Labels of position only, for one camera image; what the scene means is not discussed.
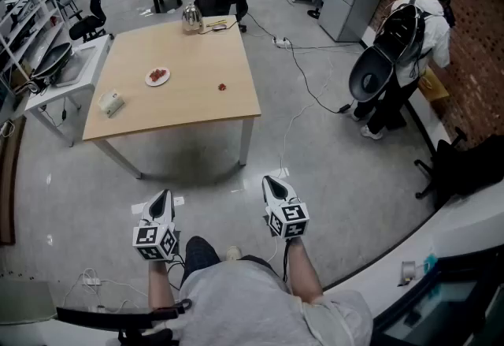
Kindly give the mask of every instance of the gray shirt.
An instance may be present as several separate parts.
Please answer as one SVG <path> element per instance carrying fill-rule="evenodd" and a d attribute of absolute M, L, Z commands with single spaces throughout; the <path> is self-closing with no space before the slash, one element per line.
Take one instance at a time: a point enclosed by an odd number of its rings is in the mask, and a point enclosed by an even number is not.
<path fill-rule="evenodd" d="M 183 346 L 365 346 L 371 339 L 372 316 L 360 293 L 303 303 L 255 262 L 222 262 L 194 272 L 180 290 L 185 298 L 192 308 L 154 330 L 170 328 Z"/>

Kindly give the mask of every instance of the gray floor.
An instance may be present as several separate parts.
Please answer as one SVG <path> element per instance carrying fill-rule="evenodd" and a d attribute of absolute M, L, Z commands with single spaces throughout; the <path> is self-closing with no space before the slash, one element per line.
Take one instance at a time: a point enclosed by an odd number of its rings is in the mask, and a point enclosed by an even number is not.
<path fill-rule="evenodd" d="M 87 12 L 88 0 L 78 0 L 77 5 Z M 259 23 L 279 37 L 286 36 L 301 47 L 334 44 L 306 15 L 309 3 L 249 0 L 249 5 Z M 102 0 L 102 6 L 106 30 L 114 34 L 179 20 L 181 12 L 151 14 L 147 10 L 152 0 Z M 149 173 L 147 179 L 135 180 L 95 146 L 80 141 L 90 95 L 78 97 L 83 104 L 79 113 L 67 103 L 69 115 L 61 130 L 76 137 L 73 148 L 63 147 L 28 117 L 17 168 L 17 243 L 1 251 L 4 272 L 48 280 L 57 303 L 87 267 L 102 279 L 129 283 L 146 292 L 147 263 L 132 248 L 138 216 L 132 215 L 130 206 L 147 201 L 162 188 L 171 188 L 175 196 L 185 199 L 176 208 L 183 247 L 191 236 L 200 235 L 220 255 L 237 245 L 244 254 L 272 256 L 275 241 L 261 219 L 265 213 L 261 179 L 267 173 L 278 174 L 287 126 L 313 100 L 292 54 L 276 49 L 248 16 L 243 22 L 249 28 L 243 42 L 262 110 L 247 166 L 237 166 L 238 122 L 111 140 Z M 347 78 L 361 52 L 359 45 L 337 50 L 341 51 L 316 50 L 296 56 L 316 93 L 333 64 L 321 96 L 332 109 L 351 100 Z M 56 123 L 61 121 L 62 107 L 58 102 L 48 108 Z M 428 148 L 409 115 L 404 115 L 408 126 L 389 132 L 380 142 L 361 137 L 359 128 L 364 122 L 355 123 L 319 106 L 306 109 L 292 124 L 283 165 L 289 172 L 286 180 L 308 206 L 311 220 L 304 241 L 323 285 L 375 258 L 433 211 L 430 199 L 418 201 L 413 195 L 426 183 L 413 160 L 428 159 Z M 280 244 L 272 260 L 277 272 L 283 252 Z M 181 273 L 178 266 L 170 274 L 176 285 Z M 123 299 L 146 304 L 145 297 L 114 284 L 103 285 L 101 297 L 108 306 L 118 306 Z M 68 305 L 96 302 L 80 286 L 67 299 Z"/>

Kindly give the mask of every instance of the white sneaker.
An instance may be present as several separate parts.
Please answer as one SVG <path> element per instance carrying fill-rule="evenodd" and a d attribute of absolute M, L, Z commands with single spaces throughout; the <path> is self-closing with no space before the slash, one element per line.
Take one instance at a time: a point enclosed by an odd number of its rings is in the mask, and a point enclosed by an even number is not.
<path fill-rule="evenodd" d="M 384 134 L 381 133 L 381 132 L 378 132 L 377 134 L 371 133 L 371 131 L 368 128 L 368 125 L 361 127 L 361 134 L 364 137 L 369 137 L 369 138 L 371 138 L 373 140 L 379 140 L 379 139 L 381 139 L 384 136 Z"/>
<path fill-rule="evenodd" d="M 237 261 L 242 257 L 242 252 L 238 247 L 230 247 L 228 252 L 226 252 L 226 260 L 227 261 Z"/>
<path fill-rule="evenodd" d="M 359 122 L 359 121 L 362 119 L 361 117 L 356 117 L 356 116 L 354 115 L 354 112 L 352 112 L 352 113 L 350 114 L 350 117 L 351 117 L 351 118 L 352 118 L 352 120 L 353 120 L 353 121 L 355 121 L 355 122 Z"/>

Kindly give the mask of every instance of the electrical outlet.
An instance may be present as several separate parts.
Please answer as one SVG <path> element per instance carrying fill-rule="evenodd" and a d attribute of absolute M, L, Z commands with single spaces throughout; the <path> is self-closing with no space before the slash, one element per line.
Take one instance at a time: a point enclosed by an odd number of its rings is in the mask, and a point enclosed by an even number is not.
<path fill-rule="evenodd" d="M 95 279 L 94 277 L 85 277 L 83 282 L 85 285 L 88 285 L 88 286 L 101 286 L 102 285 L 102 281 L 100 281 L 100 279 L 98 279 L 98 278 Z"/>

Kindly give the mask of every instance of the white jacket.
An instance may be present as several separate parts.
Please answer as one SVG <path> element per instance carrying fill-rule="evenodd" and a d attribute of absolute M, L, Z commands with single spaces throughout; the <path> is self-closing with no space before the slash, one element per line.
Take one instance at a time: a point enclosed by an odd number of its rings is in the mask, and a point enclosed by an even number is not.
<path fill-rule="evenodd" d="M 409 2 L 410 0 L 396 0 L 392 5 L 392 11 L 395 11 L 401 4 Z M 450 25 L 443 16 L 443 7 L 438 0 L 416 0 L 414 4 L 419 9 L 435 16 L 425 20 L 424 44 L 421 53 L 432 51 L 418 62 L 418 68 L 415 66 L 415 61 L 408 65 L 396 66 L 395 73 L 401 87 L 418 78 L 418 69 L 420 76 L 425 73 L 429 58 L 432 58 L 439 67 L 447 67 L 450 64 Z"/>

